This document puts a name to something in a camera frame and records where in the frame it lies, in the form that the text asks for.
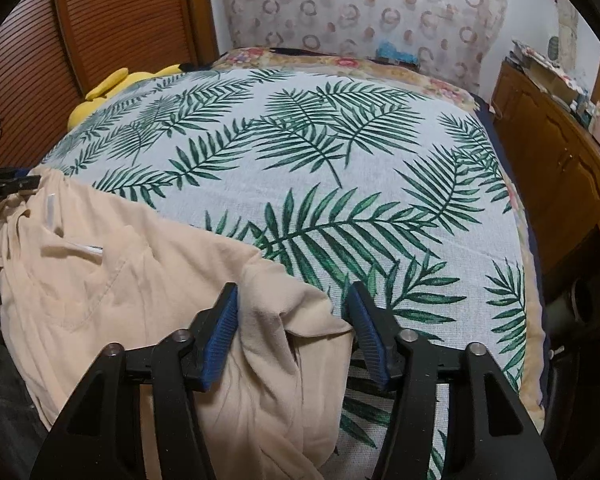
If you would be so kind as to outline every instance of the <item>black clamp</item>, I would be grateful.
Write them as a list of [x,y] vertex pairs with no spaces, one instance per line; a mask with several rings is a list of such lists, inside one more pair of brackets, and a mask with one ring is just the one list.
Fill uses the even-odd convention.
[[538,431],[485,345],[433,345],[376,307],[361,282],[350,288],[346,312],[371,378],[397,393],[372,480],[427,478],[437,383],[449,384],[450,399],[442,480],[556,479]]
[[139,388],[152,384],[163,480],[215,480],[192,390],[220,378],[238,327],[237,287],[155,346],[105,346],[51,428],[30,480],[144,480]]
[[[138,384],[154,389],[155,433],[164,480],[215,480],[191,391],[219,379],[238,326],[237,287],[188,329],[157,345],[107,345],[65,404],[30,480],[144,480]],[[433,441],[436,384],[450,385],[443,480],[556,480],[520,399],[481,343],[431,344],[375,306],[360,282],[346,301],[371,378],[396,391],[372,480],[425,480]]]

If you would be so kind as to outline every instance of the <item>wooden dresser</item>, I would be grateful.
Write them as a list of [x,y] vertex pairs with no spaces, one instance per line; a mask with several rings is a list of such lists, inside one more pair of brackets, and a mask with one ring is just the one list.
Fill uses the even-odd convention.
[[502,64],[491,103],[550,301],[575,278],[600,270],[600,146],[509,63]]

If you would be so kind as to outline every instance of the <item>yellow plush toy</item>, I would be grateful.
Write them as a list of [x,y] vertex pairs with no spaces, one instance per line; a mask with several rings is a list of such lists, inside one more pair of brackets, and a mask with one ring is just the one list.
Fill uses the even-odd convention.
[[69,115],[69,120],[67,121],[67,131],[72,130],[80,122],[82,122],[84,118],[102,106],[107,99],[123,91],[129,85],[144,79],[150,79],[152,77],[180,73],[182,73],[182,70],[180,70],[179,65],[168,66],[167,68],[163,68],[160,70],[160,72],[156,72],[155,74],[150,72],[133,72],[130,74],[128,68],[119,68],[113,74],[109,75],[98,86],[96,86],[96,88],[88,92],[88,94],[85,95],[85,102],[80,103],[74,108],[74,111],[71,112],[71,115]]

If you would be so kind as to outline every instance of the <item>blue object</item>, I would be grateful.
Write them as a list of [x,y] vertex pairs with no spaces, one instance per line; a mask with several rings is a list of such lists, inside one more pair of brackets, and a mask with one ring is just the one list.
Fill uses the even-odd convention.
[[211,384],[220,378],[236,330],[238,330],[238,289],[234,286],[203,350],[200,381],[204,391],[208,391]]
[[365,356],[366,370],[372,381],[381,390],[385,390],[391,380],[386,369],[386,351],[360,294],[353,286],[349,289],[347,307],[351,324],[356,330],[358,345]]
[[404,63],[413,65],[419,65],[420,61],[417,56],[409,54],[408,52],[400,52],[393,43],[389,41],[383,41],[376,50],[376,57],[385,57],[387,59],[395,59]]

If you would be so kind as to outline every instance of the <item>metal screw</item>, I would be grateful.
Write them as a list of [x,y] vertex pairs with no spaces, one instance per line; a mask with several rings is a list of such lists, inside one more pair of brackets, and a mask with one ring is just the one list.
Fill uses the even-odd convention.
[[469,352],[474,355],[485,355],[487,353],[487,347],[482,343],[471,343],[469,345]]
[[400,331],[400,339],[407,343],[413,343],[418,339],[418,333],[415,330],[411,330],[411,328],[405,328]]
[[179,328],[173,334],[171,334],[171,337],[174,341],[177,341],[178,343],[184,343],[187,339],[191,337],[191,334],[186,328]]
[[102,353],[108,356],[118,355],[121,352],[124,352],[125,348],[120,343],[109,343],[104,347]]

